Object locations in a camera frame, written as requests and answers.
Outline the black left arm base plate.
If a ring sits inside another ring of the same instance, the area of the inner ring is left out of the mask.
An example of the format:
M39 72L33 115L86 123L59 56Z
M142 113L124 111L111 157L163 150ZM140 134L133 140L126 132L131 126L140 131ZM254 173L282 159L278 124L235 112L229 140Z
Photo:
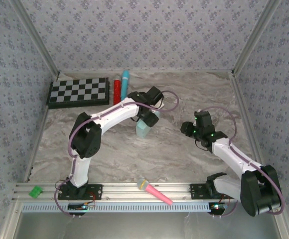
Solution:
M85 184L82 187L62 185L57 196L58 200L101 200L103 193L102 184Z

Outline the red glitter tube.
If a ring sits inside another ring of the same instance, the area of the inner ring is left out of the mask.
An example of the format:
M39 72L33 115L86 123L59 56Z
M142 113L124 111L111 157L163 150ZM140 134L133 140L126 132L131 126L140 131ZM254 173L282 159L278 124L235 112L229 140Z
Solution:
M118 104L121 101L121 77L116 75L114 77L113 86L113 105Z

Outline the aluminium frame post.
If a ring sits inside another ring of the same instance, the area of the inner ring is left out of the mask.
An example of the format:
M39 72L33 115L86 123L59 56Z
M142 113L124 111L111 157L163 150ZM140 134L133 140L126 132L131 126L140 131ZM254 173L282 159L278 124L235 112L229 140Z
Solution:
M232 69L232 75L234 77L237 77L240 74L281 2L282 0L267 1Z
M30 36L33 44L35 45L37 51L40 53L48 69L55 77L58 77L58 69L48 52L42 38L39 35L36 27L34 26L29 14L27 13L21 0L8 0L11 6L13 7L15 13L17 14L19 20L26 29L28 35Z

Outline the green toy block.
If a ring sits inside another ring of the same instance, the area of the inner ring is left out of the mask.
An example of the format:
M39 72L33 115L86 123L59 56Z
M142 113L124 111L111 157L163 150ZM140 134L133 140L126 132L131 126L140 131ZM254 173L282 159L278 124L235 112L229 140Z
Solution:
M38 196L42 193L43 189L39 186L34 186L32 190L28 193L31 198L37 199Z

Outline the small circuit board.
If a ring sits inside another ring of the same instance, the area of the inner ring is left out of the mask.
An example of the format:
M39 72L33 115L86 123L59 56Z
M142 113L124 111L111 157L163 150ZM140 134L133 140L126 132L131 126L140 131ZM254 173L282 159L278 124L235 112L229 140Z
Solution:
M227 204L225 203L209 203L210 212L208 214L215 215L215 216L222 216L227 209Z
M70 203L67 206L69 211L88 211L95 207L95 203Z

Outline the aluminium mounting rail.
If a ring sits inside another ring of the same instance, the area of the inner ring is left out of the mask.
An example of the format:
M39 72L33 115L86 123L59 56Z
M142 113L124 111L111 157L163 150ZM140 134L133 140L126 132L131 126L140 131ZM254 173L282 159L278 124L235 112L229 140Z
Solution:
M187 182L151 183L156 189L172 199L174 202L188 202L191 200L190 184ZM101 202L157 202L153 195L138 189L136 183L102 183ZM42 193L37 199L29 196L29 192L38 186ZM14 187L12 200L21 202L52 202L54 201L55 186L53 183L17 183Z

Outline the pink toy microphone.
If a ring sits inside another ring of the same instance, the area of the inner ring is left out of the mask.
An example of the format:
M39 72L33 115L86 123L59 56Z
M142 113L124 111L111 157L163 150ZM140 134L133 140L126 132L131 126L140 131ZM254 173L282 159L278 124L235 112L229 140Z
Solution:
M158 191L155 187L153 187L147 180L141 178L137 182L137 187L141 191L146 191L156 197L157 199L161 200L162 202L166 203L167 205L171 206L173 204L173 201L165 196L163 193Z

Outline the light blue paper box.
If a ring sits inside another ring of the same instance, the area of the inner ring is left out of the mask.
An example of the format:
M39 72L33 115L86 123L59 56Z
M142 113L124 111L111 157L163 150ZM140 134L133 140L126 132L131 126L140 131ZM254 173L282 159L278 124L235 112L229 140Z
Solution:
M160 117L159 111L148 112L137 121L136 134L140 138L145 138L151 128L158 122Z

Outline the aluminium side rail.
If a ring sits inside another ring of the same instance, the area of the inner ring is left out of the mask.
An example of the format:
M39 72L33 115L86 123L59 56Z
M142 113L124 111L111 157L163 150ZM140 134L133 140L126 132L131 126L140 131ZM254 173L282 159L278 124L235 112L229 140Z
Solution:
M246 131L247 139L249 141L249 145L251 147L252 155L257 162L261 163L262 165L266 165L266 161L261 152L260 145L251 121L251 117L247 109L247 104L245 102L242 89L234 73L229 73L229 77L232 83L234 94L236 96L237 104L241 112L241 118Z
M43 117L40 121L40 127L39 127L39 130L37 133L37 137L36 137L36 140L34 142L32 153L30 154L29 161L28 161L27 168L26 168L26 172L25 172L25 175L23 178L24 183L28 182L30 179L30 175L31 175L31 171L32 171L33 164L35 161L35 157L36 157L37 151L39 149L39 144L40 144L40 141L41 141L44 129L45 129L45 124L46 124L46 120L48 117L48 111L49 111L49 107L47 105L45 105Z

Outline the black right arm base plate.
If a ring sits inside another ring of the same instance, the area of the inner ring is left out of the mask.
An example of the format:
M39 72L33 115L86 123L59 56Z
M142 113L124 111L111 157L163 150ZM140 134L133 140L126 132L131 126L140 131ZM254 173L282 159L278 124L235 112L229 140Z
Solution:
M219 193L214 186L208 183L193 183L190 184L189 190L191 199L193 200L220 200L220 199L233 199L232 197Z

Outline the teal blue marker pen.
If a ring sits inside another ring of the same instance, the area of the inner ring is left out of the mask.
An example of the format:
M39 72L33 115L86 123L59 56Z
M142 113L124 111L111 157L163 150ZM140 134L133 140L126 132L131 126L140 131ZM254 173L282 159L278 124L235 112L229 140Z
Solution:
M121 101L127 97L129 78L129 70L124 70L121 78Z

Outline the black and grey chessboard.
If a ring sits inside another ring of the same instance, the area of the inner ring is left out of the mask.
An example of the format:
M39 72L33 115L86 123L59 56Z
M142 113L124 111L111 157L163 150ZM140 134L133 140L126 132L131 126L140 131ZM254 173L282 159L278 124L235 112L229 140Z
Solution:
M109 78L54 81L50 84L46 105L49 109L108 105Z

